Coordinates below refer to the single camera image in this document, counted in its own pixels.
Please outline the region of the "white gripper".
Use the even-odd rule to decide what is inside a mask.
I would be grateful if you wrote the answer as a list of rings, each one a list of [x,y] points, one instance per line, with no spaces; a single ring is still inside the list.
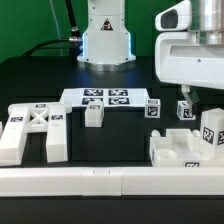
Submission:
[[[224,89],[224,0],[182,0],[159,13],[155,69],[161,82],[181,84],[195,115],[194,87]]]

